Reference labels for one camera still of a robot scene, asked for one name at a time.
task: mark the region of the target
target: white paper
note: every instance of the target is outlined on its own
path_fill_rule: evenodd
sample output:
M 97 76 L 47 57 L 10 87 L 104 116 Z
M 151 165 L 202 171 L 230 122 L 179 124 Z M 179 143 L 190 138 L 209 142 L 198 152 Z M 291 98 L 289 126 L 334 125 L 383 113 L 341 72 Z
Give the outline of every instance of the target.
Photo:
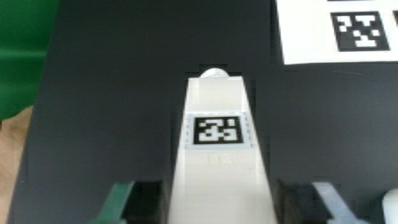
M 277 11 L 284 64 L 398 61 L 398 0 L 277 0 Z M 378 12 L 389 50 L 339 50 L 330 13 L 342 12 Z

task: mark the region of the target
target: black marker square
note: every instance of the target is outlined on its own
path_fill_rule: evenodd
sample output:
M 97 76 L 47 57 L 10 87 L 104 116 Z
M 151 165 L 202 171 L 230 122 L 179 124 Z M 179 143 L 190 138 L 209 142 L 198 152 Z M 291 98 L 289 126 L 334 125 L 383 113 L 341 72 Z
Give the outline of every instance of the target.
M 342 12 L 330 16 L 339 51 L 387 51 L 378 12 Z
M 239 117 L 195 117 L 193 144 L 243 143 Z

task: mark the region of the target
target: green background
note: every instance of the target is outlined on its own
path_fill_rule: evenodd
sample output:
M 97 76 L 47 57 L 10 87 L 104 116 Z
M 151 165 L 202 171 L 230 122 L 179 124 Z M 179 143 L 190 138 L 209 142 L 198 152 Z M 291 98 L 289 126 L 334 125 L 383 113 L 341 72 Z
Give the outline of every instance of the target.
M 58 0 L 0 1 L 0 120 L 33 104 Z

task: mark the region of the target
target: black surface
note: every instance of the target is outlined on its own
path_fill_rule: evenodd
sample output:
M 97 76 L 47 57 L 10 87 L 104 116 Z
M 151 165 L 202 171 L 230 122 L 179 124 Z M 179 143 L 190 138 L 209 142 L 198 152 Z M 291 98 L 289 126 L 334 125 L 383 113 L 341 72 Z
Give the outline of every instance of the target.
M 366 218 L 398 186 L 398 66 L 282 66 L 273 7 L 62 1 L 8 223 L 85 223 L 113 182 L 168 176 L 200 64 L 227 65 L 255 87 L 271 183 L 330 181 Z

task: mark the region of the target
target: black table surface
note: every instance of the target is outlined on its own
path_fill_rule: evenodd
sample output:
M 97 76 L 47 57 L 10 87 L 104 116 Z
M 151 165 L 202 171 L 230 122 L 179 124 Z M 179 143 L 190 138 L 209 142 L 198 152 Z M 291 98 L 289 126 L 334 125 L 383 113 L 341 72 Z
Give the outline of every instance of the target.
M 330 181 L 371 218 L 398 186 L 396 63 L 282 65 L 270 0 L 67 0 L 8 223 L 87 223 L 111 184 L 168 176 L 207 64 L 245 78 L 271 184 Z

